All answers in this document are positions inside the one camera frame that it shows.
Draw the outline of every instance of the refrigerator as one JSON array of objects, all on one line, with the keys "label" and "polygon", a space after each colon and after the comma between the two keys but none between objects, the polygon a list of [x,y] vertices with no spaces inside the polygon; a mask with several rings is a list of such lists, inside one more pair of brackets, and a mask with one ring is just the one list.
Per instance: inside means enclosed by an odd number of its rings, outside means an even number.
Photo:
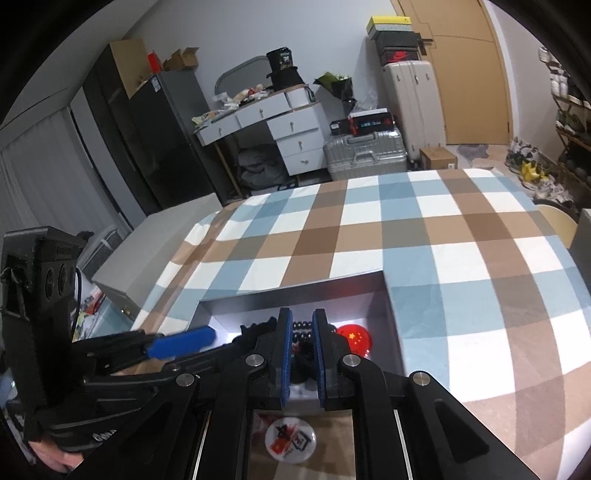
[{"label": "refrigerator", "polygon": [[191,119],[210,110],[193,71],[157,73],[130,98],[129,109],[146,153],[135,164],[163,209],[210,193],[223,205],[229,201],[227,172],[193,134]]}]

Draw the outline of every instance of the checkered tablecloth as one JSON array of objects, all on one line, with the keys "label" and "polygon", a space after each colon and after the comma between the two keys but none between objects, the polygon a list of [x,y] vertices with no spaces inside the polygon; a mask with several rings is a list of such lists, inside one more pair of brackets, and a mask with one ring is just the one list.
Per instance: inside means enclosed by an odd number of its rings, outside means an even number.
[{"label": "checkered tablecloth", "polygon": [[276,192],[190,232],[135,323],[199,301],[383,269],[408,372],[430,372],[541,479],[591,445],[591,297],[523,192],[485,170]]}]

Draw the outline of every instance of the blue gripper pad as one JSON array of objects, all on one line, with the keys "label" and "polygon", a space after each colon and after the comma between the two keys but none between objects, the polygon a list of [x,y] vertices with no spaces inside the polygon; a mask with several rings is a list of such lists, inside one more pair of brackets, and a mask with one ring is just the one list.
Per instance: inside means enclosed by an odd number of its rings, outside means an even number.
[{"label": "blue gripper pad", "polygon": [[293,333],[293,314],[290,309],[287,310],[287,325],[285,328],[285,338],[283,347],[283,359],[281,368],[281,407],[285,408],[287,400],[290,397],[290,374],[291,374],[291,335]]},{"label": "blue gripper pad", "polygon": [[189,355],[211,345],[215,339],[216,331],[213,328],[209,326],[195,328],[156,338],[148,347],[147,354],[149,358],[158,358],[159,360]]},{"label": "blue gripper pad", "polygon": [[316,312],[312,314],[312,337],[314,342],[314,367],[316,369],[318,399],[320,400],[320,406],[324,408],[324,401],[326,400],[326,375],[324,371],[324,359],[322,357],[322,346],[320,343],[320,332],[318,330]]}]

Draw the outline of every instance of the white suitcase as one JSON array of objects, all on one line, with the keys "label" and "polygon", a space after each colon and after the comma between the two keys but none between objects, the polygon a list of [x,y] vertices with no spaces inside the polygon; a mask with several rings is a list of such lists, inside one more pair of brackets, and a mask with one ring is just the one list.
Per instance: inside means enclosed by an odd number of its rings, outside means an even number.
[{"label": "white suitcase", "polygon": [[384,79],[409,158],[418,160],[424,147],[444,147],[443,111],[431,64],[427,61],[390,63],[384,67]]}]

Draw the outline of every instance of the round sticker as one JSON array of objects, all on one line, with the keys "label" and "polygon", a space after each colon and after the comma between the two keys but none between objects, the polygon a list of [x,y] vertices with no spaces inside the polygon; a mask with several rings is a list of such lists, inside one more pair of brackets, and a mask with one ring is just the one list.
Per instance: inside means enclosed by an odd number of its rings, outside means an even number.
[{"label": "round sticker", "polygon": [[368,356],[371,350],[371,335],[361,325],[348,323],[336,329],[336,333],[344,336],[349,342],[351,353]]},{"label": "round sticker", "polygon": [[316,449],[316,433],[302,419],[283,417],[267,428],[265,446],[267,452],[279,462],[302,463]]}]

